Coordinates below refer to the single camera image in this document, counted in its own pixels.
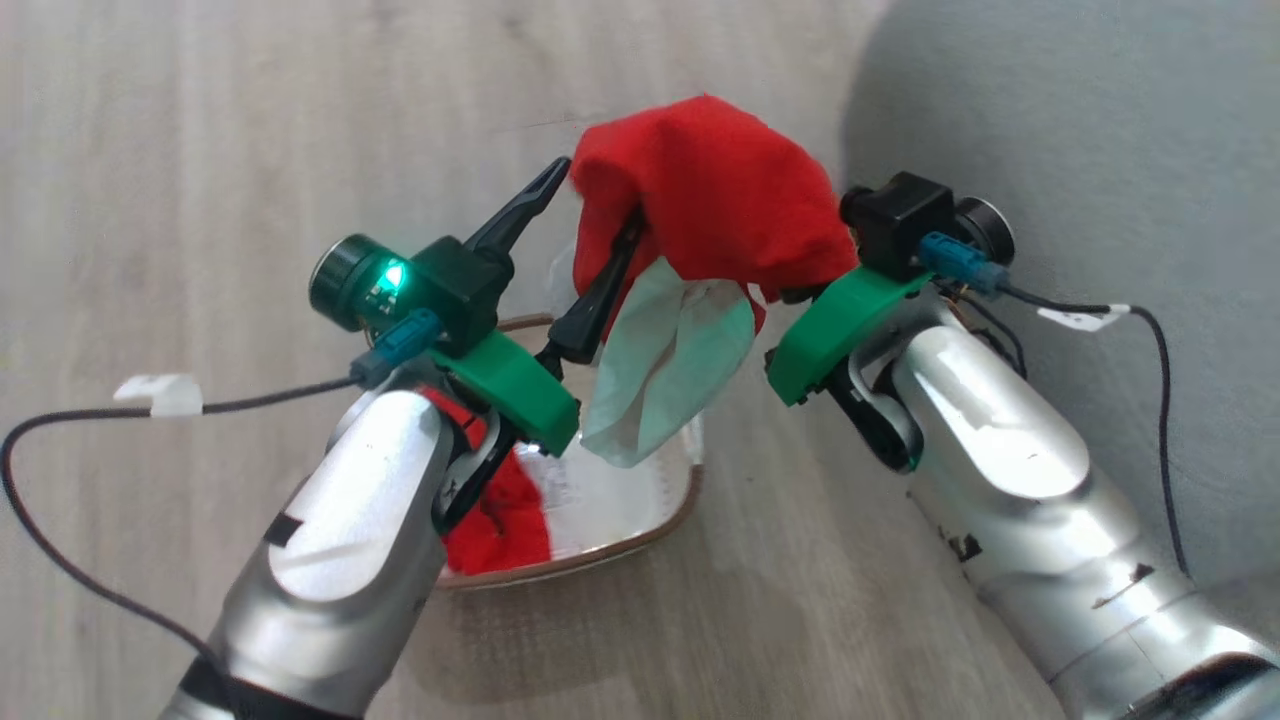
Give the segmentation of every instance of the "white cable label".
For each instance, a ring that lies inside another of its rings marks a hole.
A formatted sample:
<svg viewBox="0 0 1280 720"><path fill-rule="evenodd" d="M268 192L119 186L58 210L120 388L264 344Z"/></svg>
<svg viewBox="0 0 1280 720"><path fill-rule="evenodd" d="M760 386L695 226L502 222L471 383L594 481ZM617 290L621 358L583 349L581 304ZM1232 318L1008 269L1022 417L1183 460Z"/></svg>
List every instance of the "white cable label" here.
<svg viewBox="0 0 1280 720"><path fill-rule="evenodd" d="M191 375L133 375L115 391L116 402L151 400L152 418L200 415L205 396Z"/></svg>
<svg viewBox="0 0 1280 720"><path fill-rule="evenodd" d="M1119 320L1124 315L1129 314L1128 305L1108 305L1111 311L1106 315L1089 315L1087 313L1059 313L1057 310L1048 310L1047 307L1039 307L1036 313L1041 318L1047 318L1053 320L1060 325L1066 325L1073 331L1080 331L1085 333L1096 333L1102 328L1110 325L1111 323Z"/></svg>

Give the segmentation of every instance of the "white basket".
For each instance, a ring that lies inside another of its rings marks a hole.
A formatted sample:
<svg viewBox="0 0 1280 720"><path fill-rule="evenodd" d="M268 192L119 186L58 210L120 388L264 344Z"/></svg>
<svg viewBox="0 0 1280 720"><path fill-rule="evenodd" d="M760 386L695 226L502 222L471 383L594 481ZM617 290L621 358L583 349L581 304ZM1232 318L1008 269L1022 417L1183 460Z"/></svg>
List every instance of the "white basket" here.
<svg viewBox="0 0 1280 720"><path fill-rule="evenodd" d="M498 327L530 352L547 343L549 315L507 320ZM595 369L564 365L564 387L591 401ZM694 418L635 468L620 469L573 438L561 457L517 446L516 455L543 496L552 559L511 570L458 575L448 568L439 588L492 588L561 575L620 557L666 536L689 515L703 477L703 419Z"/></svg>

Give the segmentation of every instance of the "blue connector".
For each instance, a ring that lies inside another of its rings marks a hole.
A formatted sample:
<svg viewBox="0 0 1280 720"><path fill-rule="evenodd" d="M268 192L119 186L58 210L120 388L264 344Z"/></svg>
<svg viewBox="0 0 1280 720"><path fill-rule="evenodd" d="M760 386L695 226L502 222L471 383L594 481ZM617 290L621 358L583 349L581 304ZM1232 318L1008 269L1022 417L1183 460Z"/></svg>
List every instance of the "blue connector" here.
<svg viewBox="0 0 1280 720"><path fill-rule="evenodd" d="M988 260L980 250L940 232L924 236L919 258L931 273L968 284L987 297L1000 295L1000 286L1009 279L1009 270Z"/></svg>
<svg viewBox="0 0 1280 720"><path fill-rule="evenodd" d="M392 370L426 352L440 337L444 325L430 310L413 310L392 329L378 336L374 347L351 361L356 384L372 389L392 375Z"/></svg>

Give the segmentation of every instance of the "wooden floor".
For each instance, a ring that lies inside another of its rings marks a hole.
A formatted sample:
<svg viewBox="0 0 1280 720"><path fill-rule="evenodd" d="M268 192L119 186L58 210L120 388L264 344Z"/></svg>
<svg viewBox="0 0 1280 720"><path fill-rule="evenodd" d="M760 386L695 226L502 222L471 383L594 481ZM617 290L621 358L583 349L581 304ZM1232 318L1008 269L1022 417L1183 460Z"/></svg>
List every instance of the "wooden floor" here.
<svg viewBox="0 0 1280 720"><path fill-rule="evenodd" d="M463 234L595 122L721 95L841 170L883 0L0 0L0 423L141 372L212 398L344 373L306 302L366 232ZM562 191L506 315L545 305ZM774 313L760 351L786 325ZM901 480L759 354L708 418L672 537L580 575L436 594L370 717L1057 717ZM351 396L54 429L17 462L68 555L200 633ZM189 651L0 519L3 720L148 717Z"/></svg>

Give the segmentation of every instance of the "red fabric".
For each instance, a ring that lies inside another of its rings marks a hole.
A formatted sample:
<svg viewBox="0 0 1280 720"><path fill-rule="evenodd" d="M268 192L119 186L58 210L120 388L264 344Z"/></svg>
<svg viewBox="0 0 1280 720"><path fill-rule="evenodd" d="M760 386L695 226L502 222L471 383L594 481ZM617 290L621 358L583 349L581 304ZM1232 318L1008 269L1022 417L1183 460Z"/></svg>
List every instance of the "red fabric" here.
<svg viewBox="0 0 1280 720"><path fill-rule="evenodd" d="M769 302L778 290L828 283L858 265L822 165L718 97L588 129L571 178L582 196L573 260L579 293L604 268L636 202L649 229L626 290L659 255L686 281L730 279L744 290L755 283ZM760 332L764 309L751 305Z"/></svg>
<svg viewBox="0 0 1280 720"><path fill-rule="evenodd" d="M466 427L471 447L484 441L484 419L433 388L424 388L422 395ZM511 570L552 559L543 496L515 452L503 460L480 502L444 538L444 547L449 569L462 575Z"/></svg>

